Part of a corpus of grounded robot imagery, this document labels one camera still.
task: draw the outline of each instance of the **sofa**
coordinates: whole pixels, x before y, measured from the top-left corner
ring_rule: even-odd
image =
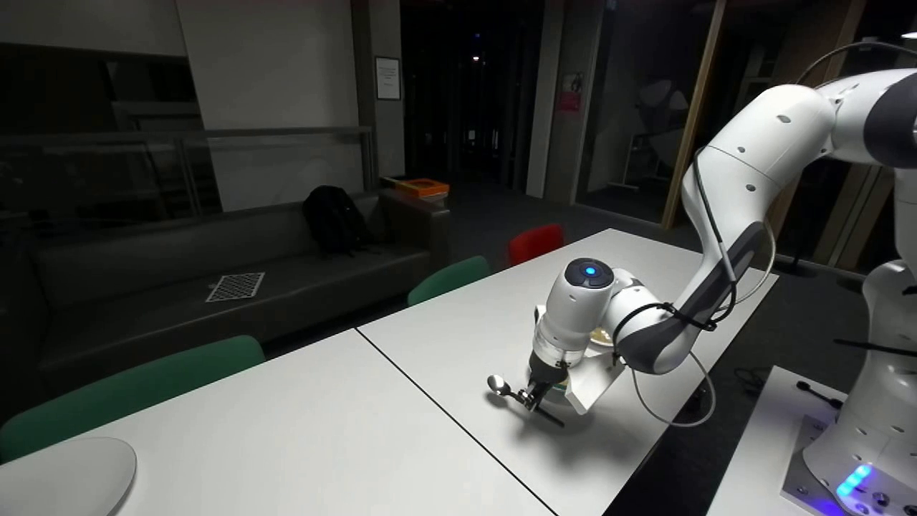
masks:
[[[227,334],[269,341],[398,297],[451,254],[451,210],[359,195],[374,242],[323,254],[300,204],[18,242],[2,253],[0,386],[61,392]],[[230,271],[255,297],[207,303]]]

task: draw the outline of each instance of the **backpack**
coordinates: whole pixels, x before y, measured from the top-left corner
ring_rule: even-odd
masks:
[[[345,188],[318,187],[300,210],[320,253],[342,254],[369,242],[366,220]]]

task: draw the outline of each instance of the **white table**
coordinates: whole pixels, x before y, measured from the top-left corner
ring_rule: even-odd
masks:
[[[809,509],[782,492],[782,482],[806,419],[828,425],[836,410],[796,390],[796,380],[809,380],[823,396],[846,399],[826,384],[773,367],[709,506],[710,516],[809,516]]]
[[[96,433],[137,453],[120,516],[548,512],[353,330]]]
[[[524,430],[517,413],[488,400],[485,377],[492,373],[524,386],[533,307],[544,303],[554,278],[574,258],[624,267],[661,297],[677,297],[699,267],[697,253],[607,228],[362,326],[428,396],[564,516],[601,512],[664,433],[664,425],[639,407],[630,376],[601,396],[593,425],[578,436]],[[765,287],[716,331],[699,339],[693,350],[706,367],[715,367],[778,280],[762,271],[746,274],[740,294],[762,280]],[[641,376],[641,390],[656,413],[677,416],[699,380],[699,369],[686,361],[672,376]]]

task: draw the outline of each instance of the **red chair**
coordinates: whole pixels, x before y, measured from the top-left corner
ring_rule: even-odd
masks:
[[[544,222],[514,234],[508,245],[508,264],[523,264],[564,245],[564,228],[560,222]]]

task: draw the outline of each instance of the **green chair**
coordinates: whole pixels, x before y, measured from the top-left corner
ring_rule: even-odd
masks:
[[[262,361],[262,344],[249,334],[239,334],[91,380],[10,419],[0,430],[0,462],[28,456]]]
[[[464,260],[455,260],[434,274],[428,274],[418,287],[406,291],[406,303],[421,303],[428,297],[444,294],[451,288],[459,288],[464,283],[474,283],[478,278],[488,278],[492,271],[491,260],[485,254],[474,254]]]

